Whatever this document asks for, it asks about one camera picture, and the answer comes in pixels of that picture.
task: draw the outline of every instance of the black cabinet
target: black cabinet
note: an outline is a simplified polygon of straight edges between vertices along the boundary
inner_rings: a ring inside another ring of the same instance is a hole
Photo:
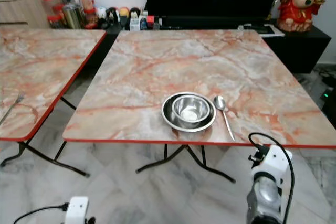
[[[292,73],[310,73],[331,40],[314,26],[305,33],[263,39]]]

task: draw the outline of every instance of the wooden cabinet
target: wooden cabinet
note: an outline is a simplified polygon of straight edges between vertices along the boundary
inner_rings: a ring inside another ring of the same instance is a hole
[[[0,26],[50,28],[42,0],[0,0]]]

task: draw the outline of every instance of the black cable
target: black cable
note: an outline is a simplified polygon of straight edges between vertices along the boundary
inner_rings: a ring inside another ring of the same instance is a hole
[[[293,169],[292,162],[291,162],[291,160],[290,160],[290,158],[289,158],[289,156],[288,156],[285,148],[278,141],[276,141],[273,137],[271,137],[269,135],[266,135],[264,133],[260,133],[260,132],[252,132],[252,133],[250,133],[249,136],[248,136],[248,139],[257,148],[259,148],[261,145],[258,145],[255,142],[253,142],[253,140],[251,138],[253,135],[260,135],[260,136],[267,137],[268,139],[271,139],[273,142],[275,142],[281,148],[281,150],[284,152],[284,154],[285,154],[285,156],[287,158],[287,161],[288,161],[288,164],[289,164],[289,168],[290,168],[291,183],[290,183],[290,191],[289,191],[289,197],[288,197],[288,201],[287,201],[287,207],[286,207],[285,216],[284,216],[284,219],[283,219],[284,220],[283,224],[286,224],[287,218],[288,218],[290,204],[292,202],[293,191],[294,191],[294,183],[295,183],[294,169]]]
[[[17,218],[17,219],[14,221],[14,224],[17,224],[17,222],[18,222],[19,220],[21,220],[22,218],[24,218],[24,217],[26,217],[26,216],[28,216],[28,215],[31,215],[31,214],[33,214],[33,213],[35,213],[35,212],[39,212],[39,211],[41,211],[41,210],[46,210],[46,209],[53,209],[53,208],[60,208],[60,209],[62,209],[62,211],[66,211],[66,210],[68,209],[68,206],[69,206],[69,203],[67,202],[67,203],[64,203],[63,205],[59,205],[59,206],[50,206],[50,207],[42,207],[42,208],[38,208],[38,209],[36,209],[36,210],[30,211],[30,212],[28,212],[28,213],[26,213],[26,214],[20,216],[19,218]]]

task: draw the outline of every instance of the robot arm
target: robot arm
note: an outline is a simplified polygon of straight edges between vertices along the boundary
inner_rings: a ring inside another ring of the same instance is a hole
[[[292,153],[286,151],[290,159]],[[283,176],[288,161],[277,145],[261,146],[254,156],[251,176],[253,186],[247,196],[247,224],[282,224],[281,196]]]

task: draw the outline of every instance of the pink marble pattern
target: pink marble pattern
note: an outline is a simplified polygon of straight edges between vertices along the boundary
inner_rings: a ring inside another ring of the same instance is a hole
[[[0,140],[24,141],[38,129],[103,31],[0,28]]]
[[[223,115],[199,133],[172,130],[161,117],[171,94],[220,94]],[[336,147],[336,131],[254,31],[123,31],[72,116],[68,141],[247,145],[260,131],[282,144]]]

